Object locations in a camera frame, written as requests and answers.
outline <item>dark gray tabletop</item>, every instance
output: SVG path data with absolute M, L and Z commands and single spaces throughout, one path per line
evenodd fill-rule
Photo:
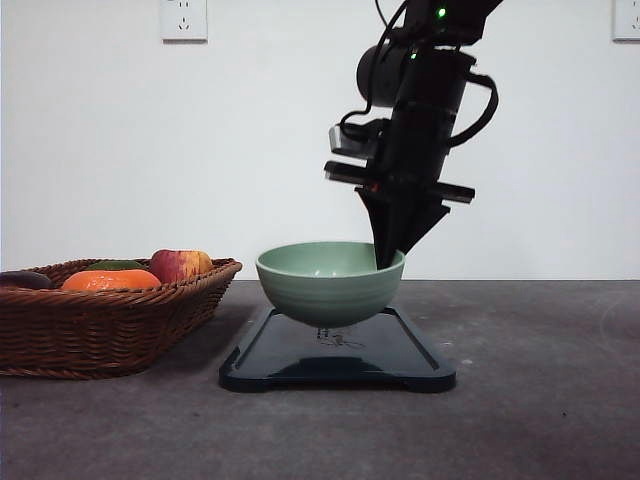
M 640 282 L 403 282 L 395 303 L 455 389 L 223 390 L 268 305 L 236 281 L 143 374 L 0 378 L 1 478 L 640 478 Z

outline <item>black tray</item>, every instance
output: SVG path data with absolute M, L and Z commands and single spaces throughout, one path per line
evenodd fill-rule
M 397 308 L 346 328 L 318 329 L 269 309 L 220 367 L 219 383 L 236 392 L 291 386 L 401 386 L 435 393 L 456 372 Z

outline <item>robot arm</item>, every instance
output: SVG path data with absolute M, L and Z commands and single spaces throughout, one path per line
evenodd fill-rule
M 358 88 L 367 100 L 330 132 L 335 154 L 366 160 L 366 166 L 327 162 L 331 180 L 357 185 L 365 204 L 378 268 L 396 250 L 407 253 L 450 208 L 444 200 L 470 203 L 471 188 L 438 181 L 445 157 L 486 126 L 498 106 L 490 77 L 472 73 L 475 59 L 460 51 L 482 38 L 487 16 L 502 0 L 406 0 L 377 46 L 358 66 Z M 394 28 L 405 13 L 404 26 Z M 482 116 L 451 136 L 468 82 L 491 90 Z M 372 106 L 393 108 L 391 119 L 360 125 L 347 120 Z

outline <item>electrical outlet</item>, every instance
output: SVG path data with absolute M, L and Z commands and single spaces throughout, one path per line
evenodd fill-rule
M 640 0 L 614 0 L 613 39 L 640 40 Z
M 206 40 L 207 0 L 160 0 L 163 40 Z

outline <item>orange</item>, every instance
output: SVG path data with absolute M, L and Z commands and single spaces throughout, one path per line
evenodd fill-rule
M 87 270 L 71 275 L 62 290 L 109 290 L 159 287 L 158 277 L 145 270 Z

